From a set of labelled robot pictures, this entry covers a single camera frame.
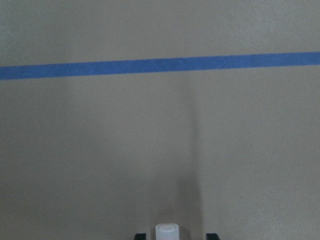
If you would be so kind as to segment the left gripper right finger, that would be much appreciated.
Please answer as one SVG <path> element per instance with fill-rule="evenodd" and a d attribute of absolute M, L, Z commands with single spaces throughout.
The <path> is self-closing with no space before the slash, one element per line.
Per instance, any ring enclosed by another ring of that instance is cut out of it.
<path fill-rule="evenodd" d="M 217 233 L 207 233 L 206 240 L 219 240 L 219 236 Z"/>

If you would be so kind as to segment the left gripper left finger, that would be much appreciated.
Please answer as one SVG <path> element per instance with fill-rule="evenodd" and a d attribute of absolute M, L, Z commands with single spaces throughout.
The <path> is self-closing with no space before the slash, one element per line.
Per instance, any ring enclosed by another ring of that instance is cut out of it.
<path fill-rule="evenodd" d="M 146 240 L 147 234 L 146 233 L 136 233 L 134 236 L 134 240 Z"/>

